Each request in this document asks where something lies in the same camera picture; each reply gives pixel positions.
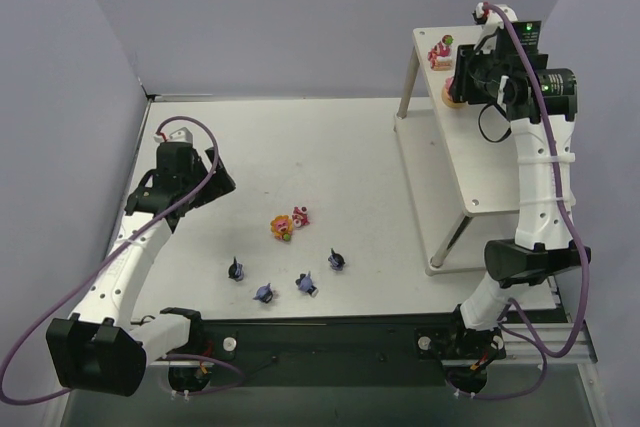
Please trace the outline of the pink bear cake slice toy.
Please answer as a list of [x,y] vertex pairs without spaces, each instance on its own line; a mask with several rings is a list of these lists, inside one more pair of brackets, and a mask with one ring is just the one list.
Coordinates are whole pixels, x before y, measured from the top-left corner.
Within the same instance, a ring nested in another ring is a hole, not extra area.
[[427,60],[433,71],[447,71],[453,67],[453,42],[453,36],[446,34],[431,48]]

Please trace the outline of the pink bear sunflower toy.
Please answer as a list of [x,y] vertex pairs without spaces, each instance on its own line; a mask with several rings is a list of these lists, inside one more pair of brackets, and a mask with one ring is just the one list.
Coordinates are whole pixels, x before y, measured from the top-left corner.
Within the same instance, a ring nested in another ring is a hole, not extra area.
[[294,230],[293,220],[288,215],[278,215],[270,222],[274,238],[282,242],[290,242]]

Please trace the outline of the pink bear strawberry hat toy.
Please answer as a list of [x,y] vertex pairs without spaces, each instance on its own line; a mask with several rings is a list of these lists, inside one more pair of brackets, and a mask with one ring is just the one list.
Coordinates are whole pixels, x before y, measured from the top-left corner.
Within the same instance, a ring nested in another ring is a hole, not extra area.
[[292,221],[295,229],[308,226],[310,224],[310,219],[307,207],[295,206],[292,212]]

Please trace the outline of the pink bear donut toy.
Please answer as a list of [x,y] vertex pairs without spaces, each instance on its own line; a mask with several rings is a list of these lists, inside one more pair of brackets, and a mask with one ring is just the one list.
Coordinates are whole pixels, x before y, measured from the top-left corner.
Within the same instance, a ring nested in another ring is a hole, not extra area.
[[450,76],[445,80],[443,88],[441,90],[441,98],[443,103],[451,109],[460,109],[465,106],[464,102],[456,102],[452,95],[452,85],[454,77]]

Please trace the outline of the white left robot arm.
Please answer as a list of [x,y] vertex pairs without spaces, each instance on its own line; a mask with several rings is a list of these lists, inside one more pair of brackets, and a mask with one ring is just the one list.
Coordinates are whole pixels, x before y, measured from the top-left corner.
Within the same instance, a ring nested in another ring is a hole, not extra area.
[[198,154],[188,141],[156,149],[156,166],[129,194],[107,265],[66,319],[53,319],[46,342],[60,384],[128,397],[146,368],[167,354],[211,350],[199,311],[168,307],[132,322],[140,291],[160,250],[189,211],[233,192],[216,147]]

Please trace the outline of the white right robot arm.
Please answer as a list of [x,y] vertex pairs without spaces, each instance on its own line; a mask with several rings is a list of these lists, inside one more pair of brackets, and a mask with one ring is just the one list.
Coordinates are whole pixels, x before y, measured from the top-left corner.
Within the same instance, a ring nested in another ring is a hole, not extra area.
[[496,328],[524,287],[591,259],[571,220],[577,83],[571,70],[548,68],[540,29],[538,21],[487,26],[476,44],[459,47],[448,88],[453,102],[494,107],[508,121],[518,165],[515,236],[486,243],[487,273],[459,307],[466,330]]

